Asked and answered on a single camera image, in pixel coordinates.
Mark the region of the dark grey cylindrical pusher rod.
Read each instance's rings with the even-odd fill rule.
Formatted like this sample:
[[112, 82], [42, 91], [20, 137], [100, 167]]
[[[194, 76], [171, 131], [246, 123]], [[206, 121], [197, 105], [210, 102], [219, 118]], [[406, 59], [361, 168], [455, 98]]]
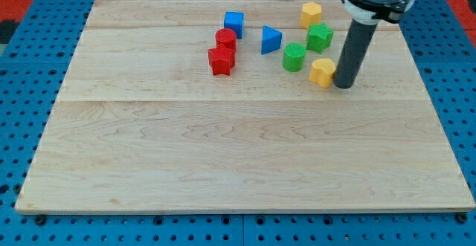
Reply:
[[351, 21], [333, 77], [335, 86], [348, 89], [354, 85], [375, 31], [376, 25]]

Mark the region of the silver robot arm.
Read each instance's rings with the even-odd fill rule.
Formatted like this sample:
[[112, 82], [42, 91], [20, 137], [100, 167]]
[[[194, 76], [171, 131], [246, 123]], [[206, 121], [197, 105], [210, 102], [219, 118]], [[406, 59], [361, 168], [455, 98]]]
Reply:
[[347, 36], [333, 77], [335, 86], [351, 88], [367, 49], [381, 21], [399, 23], [415, 0], [341, 0], [352, 16]]

